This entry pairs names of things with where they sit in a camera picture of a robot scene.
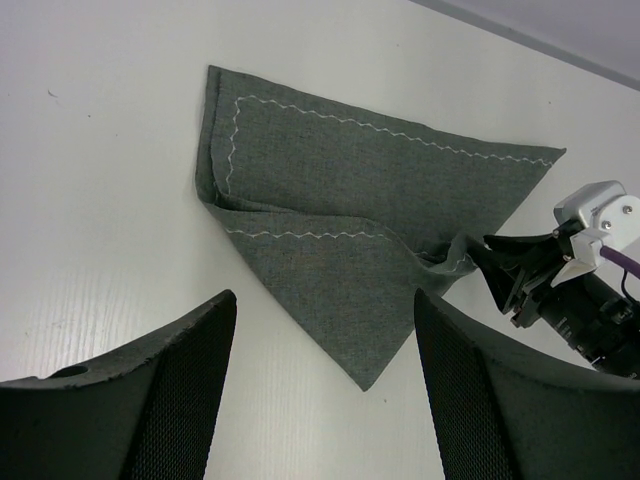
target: purple cable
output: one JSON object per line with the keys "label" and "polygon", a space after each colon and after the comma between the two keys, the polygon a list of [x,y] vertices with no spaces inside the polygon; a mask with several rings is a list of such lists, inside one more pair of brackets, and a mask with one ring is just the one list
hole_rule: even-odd
{"label": "purple cable", "polygon": [[636,278],[640,278],[640,263],[634,259],[627,257],[624,253],[614,250],[610,247],[602,247],[600,249],[602,258],[606,258],[611,263],[615,263],[619,267],[629,272]]}

